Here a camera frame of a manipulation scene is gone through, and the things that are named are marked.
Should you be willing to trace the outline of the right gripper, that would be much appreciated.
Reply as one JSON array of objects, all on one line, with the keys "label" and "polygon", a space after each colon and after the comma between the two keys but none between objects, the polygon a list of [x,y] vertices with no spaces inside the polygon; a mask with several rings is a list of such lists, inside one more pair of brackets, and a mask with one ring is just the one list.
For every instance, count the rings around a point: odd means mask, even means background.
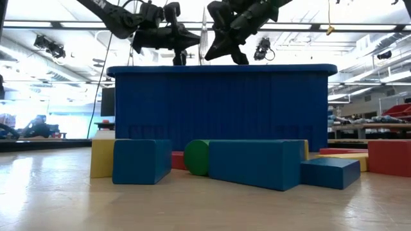
[{"label": "right gripper", "polygon": [[213,18],[214,40],[205,59],[231,55],[238,65],[249,65],[249,61],[234,45],[244,45],[262,25],[270,19],[276,22],[279,16],[278,2],[273,0],[212,1],[207,10]]}]

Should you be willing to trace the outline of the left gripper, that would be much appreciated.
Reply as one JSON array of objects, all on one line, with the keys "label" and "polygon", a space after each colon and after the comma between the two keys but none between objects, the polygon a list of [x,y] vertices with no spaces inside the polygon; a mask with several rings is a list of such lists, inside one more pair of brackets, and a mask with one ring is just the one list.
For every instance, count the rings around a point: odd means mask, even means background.
[{"label": "left gripper", "polygon": [[163,7],[155,6],[151,1],[143,3],[140,7],[140,14],[143,22],[134,33],[132,48],[141,53],[143,47],[154,49],[174,49],[174,66],[185,66],[187,59],[186,49],[199,45],[200,36],[188,31],[186,28],[179,28],[177,17],[180,15],[180,4],[171,2]]}]

